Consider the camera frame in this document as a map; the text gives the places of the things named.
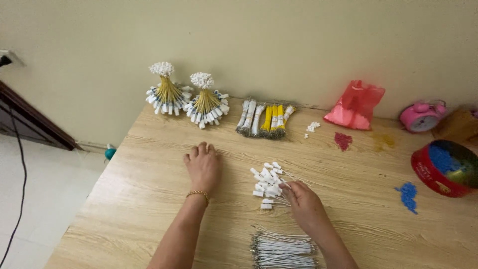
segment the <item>wood grain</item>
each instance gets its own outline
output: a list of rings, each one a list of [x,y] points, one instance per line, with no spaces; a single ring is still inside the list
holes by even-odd
[[[396,147],[375,152],[372,132],[323,123],[304,139],[307,125],[325,112],[300,109],[287,122],[283,141],[244,138],[234,132],[241,100],[220,126],[200,130],[186,116],[155,115],[146,105],[85,205],[56,247],[46,269],[145,268],[189,190],[182,155],[201,141],[224,154],[221,191],[208,208],[194,268],[252,268],[250,226],[301,233],[289,208],[259,209],[251,195],[251,167],[278,161],[317,183],[334,226],[361,268],[469,269],[478,264],[477,196],[447,198],[428,189],[410,165],[413,151],[432,140],[409,134],[398,122],[374,119],[374,132]],[[335,132],[353,137],[348,151]],[[394,187],[413,182],[418,215],[408,211]]]

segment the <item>white floor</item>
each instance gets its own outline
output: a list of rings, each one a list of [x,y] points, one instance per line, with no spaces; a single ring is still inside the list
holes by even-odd
[[[23,217],[1,269],[42,269],[106,166],[102,154],[22,143]],[[0,135],[0,260],[18,220],[22,185],[17,140]]]

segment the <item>red plastic pellets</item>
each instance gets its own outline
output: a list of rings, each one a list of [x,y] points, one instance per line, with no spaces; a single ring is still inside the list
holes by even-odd
[[[348,145],[352,143],[352,137],[343,133],[335,132],[334,140],[342,151],[346,151],[348,149]]]

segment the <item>wall socket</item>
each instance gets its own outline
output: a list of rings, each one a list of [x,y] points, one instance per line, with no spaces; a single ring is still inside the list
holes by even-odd
[[[11,63],[12,66],[17,66],[17,67],[25,66],[22,60],[20,60],[20,58],[18,58],[18,56],[13,51],[8,49],[0,49],[0,57],[4,55],[12,61]]]

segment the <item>pile of blue granules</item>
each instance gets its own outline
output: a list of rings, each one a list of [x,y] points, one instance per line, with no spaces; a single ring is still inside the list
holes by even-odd
[[[439,146],[430,145],[428,155],[433,165],[444,175],[448,172],[457,171],[462,166],[458,160],[451,157],[450,152]]]
[[[411,182],[405,183],[401,188],[395,188],[397,191],[402,193],[402,202],[408,208],[408,210],[412,211],[415,214],[418,214],[415,211],[417,207],[417,203],[415,200],[415,195],[417,194],[417,188]]]

